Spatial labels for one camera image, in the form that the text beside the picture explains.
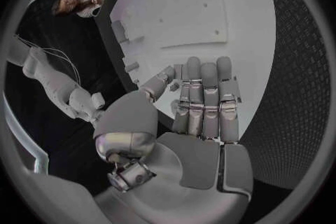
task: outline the wire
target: wire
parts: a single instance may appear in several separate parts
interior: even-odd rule
[[[74,72],[74,75],[75,75],[75,77],[76,77],[76,81],[77,81],[77,83],[78,83],[79,86],[81,87],[81,76],[80,76],[80,73],[79,73],[78,69],[76,68],[76,66],[71,62],[70,58],[68,57],[68,55],[67,55],[65,52],[63,52],[63,51],[60,50],[60,49],[55,49],[55,48],[41,48],[40,46],[36,45],[35,43],[30,42],[30,41],[28,41],[28,40],[26,40],[26,39],[20,37],[20,36],[17,35],[17,34],[14,35],[14,37],[16,37],[16,38],[19,39],[21,42],[23,42],[24,44],[26,44],[26,45],[28,45],[28,46],[30,46],[30,47],[33,46],[33,47],[35,47],[35,48],[40,48],[40,49],[42,49],[44,52],[48,53],[49,55],[55,56],[55,57],[57,57],[57,58],[60,58],[60,59],[62,59],[62,60],[64,60],[64,61],[68,62],[68,63],[71,65],[72,69],[73,69],[73,72]],[[55,51],[55,52],[61,53],[61,54],[64,55],[64,57],[63,57],[63,56],[60,56],[60,55],[58,55],[58,54],[52,53],[52,52],[50,52],[49,50],[53,50],[53,51]]]

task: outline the woman's hair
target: woman's hair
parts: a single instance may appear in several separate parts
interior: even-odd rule
[[[70,12],[66,12],[66,11],[61,11],[59,10],[59,4],[60,4],[61,0],[56,0],[52,6],[52,14],[54,16],[66,16],[72,13],[77,13],[79,11],[84,10],[85,8],[89,8],[91,6],[94,6],[95,4],[92,3],[91,0],[85,1],[85,2],[78,2],[77,5],[75,6],[75,8],[70,11]]]

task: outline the white curved panel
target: white curved panel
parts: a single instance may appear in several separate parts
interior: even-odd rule
[[[242,103],[244,134],[262,99],[272,67],[276,18],[273,0],[118,0],[110,18],[121,21],[129,41],[120,44],[125,65],[138,62],[132,81],[146,82],[168,65],[190,56],[232,60]],[[170,103],[180,91],[166,92],[156,107],[173,118]]]

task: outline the black background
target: black background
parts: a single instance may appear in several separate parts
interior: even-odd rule
[[[2,7],[6,5],[7,1],[1,0]],[[336,0],[330,1],[335,6]],[[314,221],[315,217],[320,218],[321,216],[328,223],[336,222],[334,203],[332,202],[336,193],[335,184],[336,167],[332,170],[322,190],[294,223],[310,223]],[[19,223],[21,221],[25,221],[26,223],[41,223],[16,193],[2,167],[0,171],[0,213],[6,223]]]

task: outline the mesh surface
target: mesh surface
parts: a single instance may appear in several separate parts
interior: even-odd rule
[[[274,0],[276,49],[266,91],[241,139],[256,179],[294,188],[329,115],[330,80],[319,29],[303,0]]]

